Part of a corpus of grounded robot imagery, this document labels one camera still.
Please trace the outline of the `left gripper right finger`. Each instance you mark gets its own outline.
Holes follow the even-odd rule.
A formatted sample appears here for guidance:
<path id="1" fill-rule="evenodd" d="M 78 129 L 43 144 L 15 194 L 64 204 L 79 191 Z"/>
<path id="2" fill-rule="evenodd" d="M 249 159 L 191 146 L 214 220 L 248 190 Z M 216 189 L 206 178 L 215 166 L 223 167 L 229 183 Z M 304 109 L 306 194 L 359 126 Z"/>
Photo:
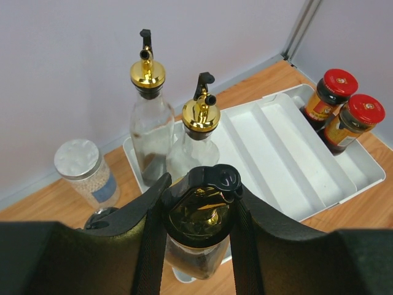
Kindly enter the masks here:
<path id="1" fill-rule="evenodd" d="M 391 294 L 392 231 L 306 226 L 243 185 L 232 192 L 237 294 Z"/>

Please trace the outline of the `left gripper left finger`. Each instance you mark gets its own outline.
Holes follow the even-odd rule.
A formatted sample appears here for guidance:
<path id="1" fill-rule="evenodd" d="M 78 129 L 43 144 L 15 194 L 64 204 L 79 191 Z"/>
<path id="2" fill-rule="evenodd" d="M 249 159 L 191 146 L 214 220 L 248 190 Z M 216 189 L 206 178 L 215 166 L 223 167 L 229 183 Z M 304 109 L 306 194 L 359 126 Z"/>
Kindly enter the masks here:
<path id="1" fill-rule="evenodd" d="M 73 229 L 58 221 L 1 223 L 2 294 L 158 294 L 166 231 L 163 175 L 145 193 Z"/>

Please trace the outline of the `oil bottle dark sauce back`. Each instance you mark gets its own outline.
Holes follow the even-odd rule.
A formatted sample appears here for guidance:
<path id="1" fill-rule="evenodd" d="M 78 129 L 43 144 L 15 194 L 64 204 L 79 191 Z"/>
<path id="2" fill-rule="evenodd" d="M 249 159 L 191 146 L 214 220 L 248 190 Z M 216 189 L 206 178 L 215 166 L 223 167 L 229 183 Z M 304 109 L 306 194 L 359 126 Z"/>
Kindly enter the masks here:
<path id="1" fill-rule="evenodd" d="M 211 278 L 228 249 L 242 193 L 239 172 L 227 164 L 195 167 L 167 188 L 161 197 L 166 262 L 193 278 Z"/>

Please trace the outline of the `oil bottle dark sauce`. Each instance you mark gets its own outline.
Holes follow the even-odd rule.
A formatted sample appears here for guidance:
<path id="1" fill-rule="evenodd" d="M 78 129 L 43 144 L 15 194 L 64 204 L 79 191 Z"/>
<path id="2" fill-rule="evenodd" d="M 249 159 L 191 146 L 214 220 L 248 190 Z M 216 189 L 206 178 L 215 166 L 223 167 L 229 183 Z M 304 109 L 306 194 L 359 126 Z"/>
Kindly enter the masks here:
<path id="1" fill-rule="evenodd" d="M 166 262 L 193 278 L 211 278 L 228 249 L 242 193 L 239 172 L 227 164 L 195 167 L 167 188 L 161 197 Z"/>
<path id="2" fill-rule="evenodd" d="M 174 109 L 164 99 L 164 66 L 154 59 L 151 31 L 142 29 L 140 60 L 130 68 L 130 80 L 138 91 L 131 111 L 130 135 L 142 181 L 152 186 L 166 173 L 166 157 L 174 141 Z"/>

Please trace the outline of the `clear oil bottle gold spout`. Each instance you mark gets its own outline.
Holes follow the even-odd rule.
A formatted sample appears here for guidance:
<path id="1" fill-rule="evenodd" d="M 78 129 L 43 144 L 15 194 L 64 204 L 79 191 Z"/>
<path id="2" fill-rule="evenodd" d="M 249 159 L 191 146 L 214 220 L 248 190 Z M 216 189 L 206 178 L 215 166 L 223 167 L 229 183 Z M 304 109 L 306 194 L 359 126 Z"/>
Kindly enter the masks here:
<path id="1" fill-rule="evenodd" d="M 214 81 L 209 72 L 200 73 L 193 98 L 182 108 L 183 131 L 166 157 L 167 172 L 174 182 L 195 167 L 214 166 L 219 161 L 219 149 L 210 138 L 220 121 L 217 98 L 208 90 Z"/>

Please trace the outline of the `oil bottle dark sauce front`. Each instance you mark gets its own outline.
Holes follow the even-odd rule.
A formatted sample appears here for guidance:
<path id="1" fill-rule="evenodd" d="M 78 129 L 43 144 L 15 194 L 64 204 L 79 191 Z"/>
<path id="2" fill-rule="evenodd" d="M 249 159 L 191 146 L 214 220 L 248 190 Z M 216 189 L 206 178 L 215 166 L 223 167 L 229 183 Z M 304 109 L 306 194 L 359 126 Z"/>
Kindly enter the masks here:
<path id="1" fill-rule="evenodd" d="M 142 181 L 152 186 L 166 173 L 166 157 L 174 141 L 174 109 L 164 99 L 164 66 L 154 59 L 151 31 L 142 29 L 140 60 L 130 68 L 130 80 L 138 91 L 131 111 L 130 135 Z"/>

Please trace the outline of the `red lid sauce jar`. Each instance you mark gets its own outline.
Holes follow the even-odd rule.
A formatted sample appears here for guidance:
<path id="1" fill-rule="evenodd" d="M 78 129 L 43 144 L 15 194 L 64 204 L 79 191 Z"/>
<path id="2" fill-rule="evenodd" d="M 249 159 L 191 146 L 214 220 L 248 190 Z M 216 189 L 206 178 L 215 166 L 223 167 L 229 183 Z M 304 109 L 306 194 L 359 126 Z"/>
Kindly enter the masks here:
<path id="1" fill-rule="evenodd" d="M 329 151 L 338 155 L 360 135 L 374 129 L 385 116 L 385 109 L 377 99 L 366 94 L 355 94 L 318 135 Z"/>
<path id="2" fill-rule="evenodd" d="M 310 126 L 318 132 L 333 112 L 345 104 L 358 88 L 358 81 L 351 73 L 338 68 L 329 69 L 300 111 Z"/>

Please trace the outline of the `black lid jar behind bottle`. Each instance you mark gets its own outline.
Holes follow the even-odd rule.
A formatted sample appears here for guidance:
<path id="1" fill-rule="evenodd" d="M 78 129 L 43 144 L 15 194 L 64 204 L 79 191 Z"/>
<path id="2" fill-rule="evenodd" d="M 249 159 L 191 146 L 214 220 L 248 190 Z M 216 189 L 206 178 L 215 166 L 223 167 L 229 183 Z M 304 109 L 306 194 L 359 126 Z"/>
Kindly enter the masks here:
<path id="1" fill-rule="evenodd" d="M 107 227 L 108 223 L 102 221 L 102 219 L 108 217 L 110 214 L 116 212 L 117 210 L 118 208 L 116 207 L 98 209 L 87 219 L 84 225 L 84 230 L 94 230 Z"/>

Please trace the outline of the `silver lid jar blue label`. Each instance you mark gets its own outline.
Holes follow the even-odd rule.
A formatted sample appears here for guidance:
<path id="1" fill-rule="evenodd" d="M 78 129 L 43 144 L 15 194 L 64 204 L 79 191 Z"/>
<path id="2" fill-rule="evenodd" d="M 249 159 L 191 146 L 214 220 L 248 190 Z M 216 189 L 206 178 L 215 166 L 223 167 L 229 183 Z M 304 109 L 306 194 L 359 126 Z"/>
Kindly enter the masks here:
<path id="1" fill-rule="evenodd" d="M 113 207 L 120 188 L 97 145 L 86 139 L 70 140 L 55 153 L 57 172 L 94 209 Z"/>

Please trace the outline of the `right aluminium corner post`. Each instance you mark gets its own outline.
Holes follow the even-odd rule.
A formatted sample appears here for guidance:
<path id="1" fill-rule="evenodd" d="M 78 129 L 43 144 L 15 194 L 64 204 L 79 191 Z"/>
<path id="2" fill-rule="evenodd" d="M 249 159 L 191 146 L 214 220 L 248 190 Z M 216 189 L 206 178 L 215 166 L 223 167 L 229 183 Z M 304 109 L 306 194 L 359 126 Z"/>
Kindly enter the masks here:
<path id="1" fill-rule="evenodd" d="M 297 52 L 305 34 L 311 25 L 314 17 L 323 0 L 306 0 L 300 10 L 300 14 L 294 24 L 294 27 L 286 41 L 286 44 L 281 52 L 284 60 L 291 61 Z"/>

